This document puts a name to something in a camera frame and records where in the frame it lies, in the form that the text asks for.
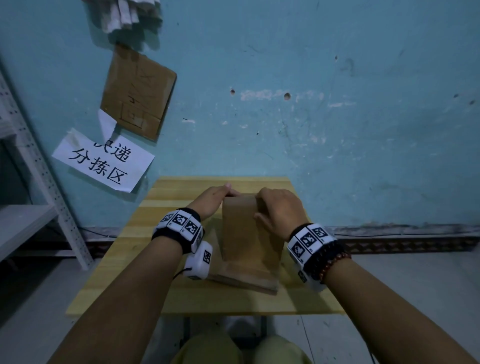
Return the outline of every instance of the person's left arm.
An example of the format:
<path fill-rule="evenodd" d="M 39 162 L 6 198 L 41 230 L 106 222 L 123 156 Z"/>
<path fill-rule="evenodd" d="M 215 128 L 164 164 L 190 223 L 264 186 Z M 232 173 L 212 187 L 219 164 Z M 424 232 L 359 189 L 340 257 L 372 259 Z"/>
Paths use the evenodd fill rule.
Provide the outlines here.
<path fill-rule="evenodd" d="M 238 194 L 229 183 L 210 187 L 188 207 L 204 220 L 225 196 Z M 181 257 L 175 240 L 153 239 L 80 317 L 49 363 L 139 363 Z"/>

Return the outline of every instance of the person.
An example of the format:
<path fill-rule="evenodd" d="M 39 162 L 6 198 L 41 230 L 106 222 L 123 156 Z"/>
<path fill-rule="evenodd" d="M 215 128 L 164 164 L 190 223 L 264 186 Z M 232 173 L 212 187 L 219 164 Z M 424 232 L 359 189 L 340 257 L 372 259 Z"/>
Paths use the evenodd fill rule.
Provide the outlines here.
<path fill-rule="evenodd" d="M 210 187 L 187 207 L 204 220 L 228 195 L 239 195 L 229 183 Z M 257 197 L 269 215 L 256 213 L 252 218 L 284 241 L 308 223 L 302 202 L 292 192 L 263 188 Z M 154 238 L 80 317 L 49 363 L 139 363 L 181 257 L 177 241 Z M 476 363 L 440 327 L 353 260 L 334 263 L 324 283 L 380 363 Z M 226 334 L 213 333 L 190 339 L 173 362 L 242 363 L 242 357 Z M 254 362 L 310 361 L 294 344 L 273 337 L 259 345 Z"/>

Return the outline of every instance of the red beaded bracelet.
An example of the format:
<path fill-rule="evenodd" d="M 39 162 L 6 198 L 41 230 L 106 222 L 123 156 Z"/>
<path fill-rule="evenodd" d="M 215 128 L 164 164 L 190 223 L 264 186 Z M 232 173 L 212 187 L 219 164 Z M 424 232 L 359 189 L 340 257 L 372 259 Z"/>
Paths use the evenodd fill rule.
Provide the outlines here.
<path fill-rule="evenodd" d="M 319 281 L 321 284 L 324 283 L 324 277 L 325 277 L 325 274 L 328 272 L 328 270 L 330 269 L 330 267 L 335 264 L 336 262 L 338 262 L 339 260 L 342 260 L 344 258 L 348 258 L 348 259 L 351 259 L 352 256 L 351 254 L 348 254 L 348 253 L 339 253 L 335 256 L 335 258 L 333 258 L 332 260 L 329 260 L 327 262 L 327 264 L 325 265 L 325 267 L 322 269 L 322 271 L 320 272 L 319 274 Z"/>

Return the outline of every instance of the floor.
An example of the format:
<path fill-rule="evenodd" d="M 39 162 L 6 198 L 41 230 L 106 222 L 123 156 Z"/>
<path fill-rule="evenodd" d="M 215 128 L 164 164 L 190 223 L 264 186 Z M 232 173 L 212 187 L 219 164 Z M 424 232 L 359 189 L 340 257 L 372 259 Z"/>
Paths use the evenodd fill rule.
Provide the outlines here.
<path fill-rule="evenodd" d="M 480 360 L 480 252 L 364 255 L 355 261 L 406 298 Z M 45 363 L 74 320 L 64 315 L 89 272 L 73 259 L 34 260 L 0 277 L 2 362 Z M 232 336 L 259 335 L 258 317 L 200 317 L 192 333 L 224 327 Z M 296 343 L 317 364 L 371 363 L 347 316 L 288 315 L 268 318 L 268 334 Z M 144 363 L 168 363 L 182 337 L 181 317 L 161 318 Z"/>

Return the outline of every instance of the pants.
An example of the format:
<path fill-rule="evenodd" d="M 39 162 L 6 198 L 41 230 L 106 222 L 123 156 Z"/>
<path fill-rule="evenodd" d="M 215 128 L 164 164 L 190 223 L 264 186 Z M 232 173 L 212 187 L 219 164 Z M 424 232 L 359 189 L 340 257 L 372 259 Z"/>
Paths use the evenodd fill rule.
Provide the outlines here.
<path fill-rule="evenodd" d="M 222 331 L 195 336 L 175 355 L 171 364 L 243 364 L 240 349 Z M 280 336 L 265 338 L 253 353 L 252 364 L 312 364 L 294 343 Z"/>

